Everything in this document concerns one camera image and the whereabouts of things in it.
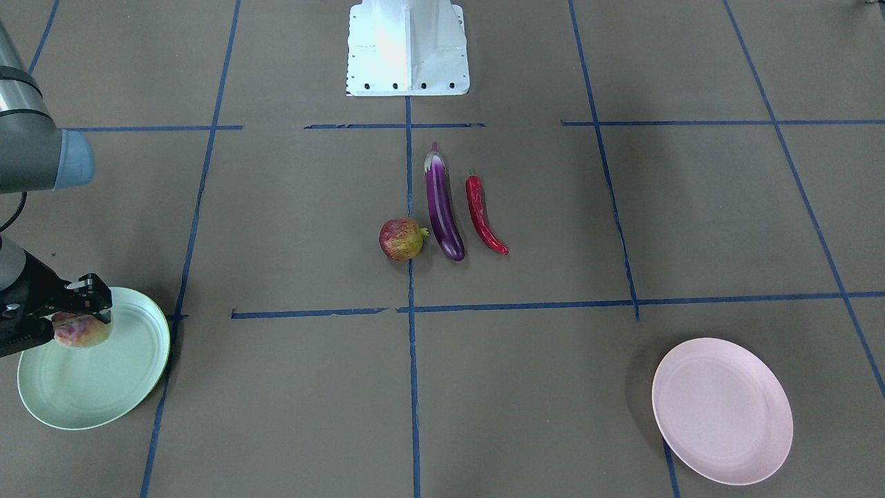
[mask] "green plate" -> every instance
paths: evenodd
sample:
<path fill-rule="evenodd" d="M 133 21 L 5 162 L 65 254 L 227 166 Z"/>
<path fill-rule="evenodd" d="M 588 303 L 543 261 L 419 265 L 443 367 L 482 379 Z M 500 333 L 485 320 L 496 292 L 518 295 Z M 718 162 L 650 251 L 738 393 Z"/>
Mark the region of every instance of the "green plate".
<path fill-rule="evenodd" d="M 83 349 L 52 340 L 19 359 L 19 395 L 27 411 L 67 431 L 108 424 L 147 397 L 169 357 L 169 324 L 144 294 L 112 287 L 111 336 Z"/>

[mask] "purple eggplant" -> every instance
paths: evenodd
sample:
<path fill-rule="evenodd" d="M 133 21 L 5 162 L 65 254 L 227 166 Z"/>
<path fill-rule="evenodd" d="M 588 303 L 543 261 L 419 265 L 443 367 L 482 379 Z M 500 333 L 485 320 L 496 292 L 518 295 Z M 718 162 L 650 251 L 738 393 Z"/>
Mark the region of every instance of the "purple eggplant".
<path fill-rule="evenodd" d="M 449 199 L 449 182 L 446 178 L 445 165 L 436 142 L 424 159 L 424 176 L 427 180 L 427 208 L 430 210 L 430 226 L 433 228 L 436 242 L 452 261 L 464 259 L 464 242 L 458 234 L 455 217 L 451 213 Z"/>

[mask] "blue tape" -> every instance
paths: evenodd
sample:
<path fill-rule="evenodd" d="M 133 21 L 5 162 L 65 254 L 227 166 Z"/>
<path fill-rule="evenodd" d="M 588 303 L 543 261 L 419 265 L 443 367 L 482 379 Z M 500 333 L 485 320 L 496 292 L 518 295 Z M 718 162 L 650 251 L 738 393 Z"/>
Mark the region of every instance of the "blue tape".
<path fill-rule="evenodd" d="M 486 128 L 485 123 L 416 123 L 413 128 Z"/>
<path fill-rule="evenodd" d="M 595 127 L 595 126 L 747 126 L 747 125 L 772 125 L 774 123 L 790 126 L 817 126 L 817 125 L 877 125 L 885 124 L 885 120 L 693 120 L 693 121 L 559 121 L 566 127 Z"/>
<path fill-rule="evenodd" d="M 304 129 L 403 129 L 403 128 L 486 128 L 485 123 L 352 123 L 312 124 Z"/>
<path fill-rule="evenodd" d="M 418 422 L 418 350 L 415 346 L 415 275 L 412 266 L 412 260 L 409 260 L 409 371 L 412 386 L 412 484 L 414 486 L 414 498 L 421 498 L 421 445 Z"/>
<path fill-rule="evenodd" d="M 169 391 L 169 377 L 172 371 L 172 364 L 167 363 L 163 372 L 163 395 L 157 404 L 157 413 L 154 414 L 154 427 L 150 432 L 150 446 L 148 447 L 148 460 L 144 464 L 144 477 L 142 477 L 141 498 L 147 498 L 148 488 L 150 487 L 150 475 L 154 471 L 154 458 L 157 455 L 157 443 L 160 435 L 160 425 L 163 422 L 163 410 L 165 408 L 165 397 Z"/>
<path fill-rule="evenodd" d="M 441 306 L 416 306 L 415 313 L 446 313 L 451 311 L 504 311 L 510 309 L 558 309 L 570 307 L 620 307 L 633 306 L 632 300 L 564 301 L 501 304 L 459 304 Z M 411 308 L 397 308 L 397 313 L 411 312 Z"/>
<path fill-rule="evenodd" d="M 234 5 L 234 17 L 231 20 L 230 35 L 227 38 L 227 51 L 224 57 L 224 66 L 221 68 L 221 76 L 219 78 L 218 95 L 215 97 L 215 111 L 212 114 L 212 128 L 209 130 L 209 141 L 206 145 L 206 155 L 203 161 L 203 173 L 200 176 L 200 188 L 196 195 L 196 206 L 194 207 L 194 217 L 190 225 L 190 236 L 188 239 L 188 250 L 185 253 L 184 268 L 181 271 L 181 289 L 179 290 L 178 300 L 175 303 L 175 315 L 181 315 L 181 308 L 184 304 L 184 295 L 188 288 L 188 276 L 190 274 L 190 261 L 194 254 L 194 243 L 196 241 L 196 228 L 200 220 L 200 203 L 203 198 L 203 190 L 206 183 L 206 175 L 209 173 L 209 164 L 212 159 L 212 147 L 215 143 L 215 132 L 218 129 L 219 116 L 221 114 L 221 100 L 224 97 L 225 82 L 227 80 L 227 69 L 230 66 L 230 56 L 234 49 L 234 37 L 236 34 L 237 20 L 240 16 L 240 4 L 242 0 L 236 0 Z M 178 326 L 181 322 L 175 321 L 172 327 L 171 339 L 174 343 L 178 338 Z M 157 413 L 154 416 L 154 429 L 150 435 L 150 447 L 148 448 L 148 459 L 144 464 L 144 477 L 142 478 L 141 498 L 147 498 L 150 488 L 150 475 L 153 472 L 154 456 L 157 453 L 157 443 L 159 441 L 160 425 L 163 422 L 163 410 L 165 408 L 165 397 L 169 386 L 171 363 L 166 365 L 165 381 L 163 383 L 163 395 L 160 397 L 157 405 Z"/>
<path fill-rule="evenodd" d="M 871 291 L 871 292 L 849 292 L 848 297 L 855 298 L 885 298 L 885 291 Z"/>
<path fill-rule="evenodd" d="M 866 342 L 866 336 L 864 335 L 864 331 L 860 326 L 860 321 L 858 320 L 857 315 L 854 313 L 854 307 L 851 305 L 849 294 L 845 291 L 845 286 L 843 284 L 842 278 L 839 276 L 839 271 L 835 267 L 835 261 L 833 260 L 833 255 L 830 253 L 829 246 L 827 245 L 827 240 L 824 238 L 823 230 L 820 228 L 818 218 L 814 214 L 812 203 L 808 199 L 808 194 L 805 192 L 805 187 L 802 185 L 802 180 L 799 178 L 799 172 L 796 169 L 796 163 L 793 161 L 792 154 L 789 153 L 787 140 L 783 136 L 780 124 L 778 124 L 777 119 L 774 117 L 774 110 L 772 109 L 771 102 L 769 102 L 766 90 L 762 86 L 762 80 L 759 78 L 759 73 L 756 70 L 756 65 L 753 64 L 752 57 L 750 57 L 750 51 L 747 48 L 747 44 L 743 40 L 741 29 L 737 26 L 737 20 L 735 19 L 734 13 L 731 11 L 731 6 L 728 4 L 728 0 L 722 0 L 722 3 L 725 5 L 726 12 L 728 13 L 728 18 L 731 19 L 732 27 L 734 27 L 735 29 L 737 40 L 741 44 L 741 49 L 743 50 L 744 57 L 746 57 L 747 59 L 747 64 L 750 65 L 750 71 L 753 73 L 753 78 L 756 80 L 756 85 L 759 88 L 759 94 L 762 96 L 763 102 L 765 102 L 766 109 L 768 110 L 768 115 L 771 117 L 774 123 L 774 131 L 777 132 L 778 140 L 780 140 L 781 142 L 781 148 L 783 149 L 784 155 L 787 157 L 790 172 L 793 174 L 793 180 L 795 180 L 796 187 L 799 189 L 799 194 L 802 196 L 802 202 L 805 204 L 805 210 L 808 212 L 808 216 L 812 220 L 814 231 L 818 234 L 820 246 L 823 248 L 824 254 L 827 256 L 827 263 L 829 264 L 830 271 L 833 272 L 833 278 L 835 279 L 836 286 L 839 287 L 839 293 L 843 298 L 845 308 L 848 310 L 848 315 L 851 318 L 851 323 L 854 325 L 854 331 L 858 334 L 860 345 L 863 347 L 866 359 L 870 363 L 870 368 L 873 370 L 873 376 L 876 379 L 876 383 L 879 385 L 879 391 L 882 395 L 882 398 L 885 398 L 885 382 L 883 382 L 882 380 L 882 375 L 879 372 L 879 366 L 876 364 L 876 360 L 873 357 L 873 352 L 870 350 L 870 346 Z"/>
<path fill-rule="evenodd" d="M 31 59 L 31 65 L 27 68 L 27 71 L 30 74 L 34 74 L 34 69 L 37 67 L 37 61 L 40 60 L 40 56 L 41 54 L 43 54 L 43 46 L 46 44 L 46 39 L 50 37 L 52 23 L 55 22 L 55 14 L 56 12 L 58 12 L 58 2 L 59 0 L 56 0 L 55 3 L 52 4 L 50 18 L 46 21 L 46 28 L 43 30 L 43 36 L 40 37 L 40 43 L 37 44 L 37 50 L 34 52 L 34 58 Z"/>
<path fill-rule="evenodd" d="M 777 121 L 781 125 L 865 125 L 885 124 L 885 120 L 786 120 Z"/>
<path fill-rule="evenodd" d="M 590 114 L 593 116 L 594 130 L 596 131 L 596 143 L 599 145 L 599 156 L 603 163 L 603 173 L 605 174 L 605 185 L 608 187 L 609 195 L 612 198 L 612 211 L 614 213 L 614 225 L 618 229 L 618 237 L 620 238 L 620 249 L 624 253 L 624 269 L 627 272 L 627 282 L 630 285 L 630 299 L 633 300 L 633 309 L 636 315 L 636 321 L 640 320 L 639 303 L 636 301 L 636 287 L 633 282 L 633 270 L 630 269 L 630 257 L 627 254 L 627 241 L 624 239 L 624 230 L 620 225 L 620 215 L 618 214 L 618 200 L 614 195 L 614 185 L 612 184 L 612 174 L 608 167 L 608 158 L 605 155 L 605 145 L 603 144 L 603 131 L 599 127 L 599 116 L 596 114 L 596 101 L 593 98 L 593 87 L 590 85 L 590 73 L 587 69 L 587 60 L 584 58 L 584 44 L 581 41 L 581 31 L 578 29 L 578 18 L 574 13 L 574 1 L 568 0 L 568 10 L 572 14 L 572 28 L 574 29 L 574 40 L 578 45 L 578 57 L 581 59 L 581 70 L 584 73 L 584 84 L 587 87 L 587 100 L 590 103 Z"/>
<path fill-rule="evenodd" d="M 212 125 L 202 126 L 104 126 L 93 128 L 65 128 L 72 131 L 82 132 L 127 132 L 127 131 L 212 131 L 242 129 L 242 125 L 221 125 L 213 127 Z"/>
<path fill-rule="evenodd" d="M 680 498 L 679 481 L 676 480 L 676 467 L 673 465 L 673 452 L 670 445 L 664 440 L 664 456 L 666 457 L 666 468 L 670 472 L 670 487 L 673 488 L 673 498 Z"/>
<path fill-rule="evenodd" d="M 820 292 L 813 294 L 768 294 L 761 296 L 718 296 L 710 298 L 670 298 L 661 300 L 639 300 L 643 306 L 659 306 L 672 304 L 712 304 L 725 302 L 765 302 L 765 301 L 796 301 L 796 300 L 838 300 L 842 294 L 838 292 Z"/>
<path fill-rule="evenodd" d="M 355 307 L 352 309 L 305 309 L 298 311 L 262 311 L 255 313 L 237 313 L 231 311 L 231 320 L 256 320 L 265 318 L 300 318 L 303 316 L 346 316 L 346 315 L 378 315 L 385 307 Z"/>
<path fill-rule="evenodd" d="M 405 204 L 409 217 L 414 216 L 414 192 L 412 190 L 412 98 L 405 98 Z"/>
<path fill-rule="evenodd" d="M 562 126 L 595 127 L 595 126 L 731 126 L 731 125 L 770 125 L 764 120 L 694 120 L 694 121 L 560 121 Z"/>
<path fill-rule="evenodd" d="M 885 298 L 885 291 L 848 292 L 852 299 Z M 801 300 L 841 300 L 839 292 L 814 292 L 806 294 L 761 294 L 747 296 L 710 296 L 699 298 L 664 298 L 636 300 L 639 306 L 670 306 L 686 304 L 716 304 L 742 302 L 775 302 Z M 594 300 L 594 301 L 548 301 L 527 303 L 489 303 L 489 304 L 457 304 L 440 306 L 403 306 L 398 307 L 399 314 L 410 313 L 448 313 L 456 311 L 507 311 L 512 309 L 568 309 L 576 307 L 628 307 L 633 306 L 632 300 Z M 377 315 L 385 311 L 385 307 L 358 307 L 353 309 L 321 309 L 297 311 L 269 311 L 256 313 L 232 313 L 231 318 L 244 320 L 251 318 L 291 318 L 300 316 L 329 315 Z"/>
<path fill-rule="evenodd" d="M 304 129 L 365 129 L 365 128 L 384 128 L 384 129 L 402 129 L 404 124 L 400 123 L 367 123 L 367 124 L 315 124 L 307 125 Z"/>

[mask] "plastic plate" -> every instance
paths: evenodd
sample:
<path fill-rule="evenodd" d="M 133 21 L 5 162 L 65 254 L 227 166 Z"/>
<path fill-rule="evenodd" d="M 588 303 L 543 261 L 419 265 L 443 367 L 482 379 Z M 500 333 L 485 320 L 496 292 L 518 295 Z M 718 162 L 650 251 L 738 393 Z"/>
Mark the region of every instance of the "plastic plate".
<path fill-rule="evenodd" d="M 793 443 L 793 414 L 772 371 L 717 338 L 673 348 L 655 372 L 651 401 L 661 434 L 691 469 L 722 484 L 771 477 Z"/>
<path fill-rule="evenodd" d="M 46 425 L 68 431 L 108 424 L 147 397 L 169 356 L 169 324 L 150 298 L 112 287 L 111 336 L 71 349 L 52 340 L 21 354 L 19 396 Z"/>

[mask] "fruit in gripper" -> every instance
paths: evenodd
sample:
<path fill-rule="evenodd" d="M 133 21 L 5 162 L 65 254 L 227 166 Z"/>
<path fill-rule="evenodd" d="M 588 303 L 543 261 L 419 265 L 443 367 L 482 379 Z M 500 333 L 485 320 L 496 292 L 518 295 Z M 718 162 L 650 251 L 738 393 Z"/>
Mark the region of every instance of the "fruit in gripper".
<path fill-rule="evenodd" d="M 111 336 L 112 325 L 101 323 L 93 315 L 58 312 L 52 316 L 55 340 L 65 347 L 97 346 Z"/>

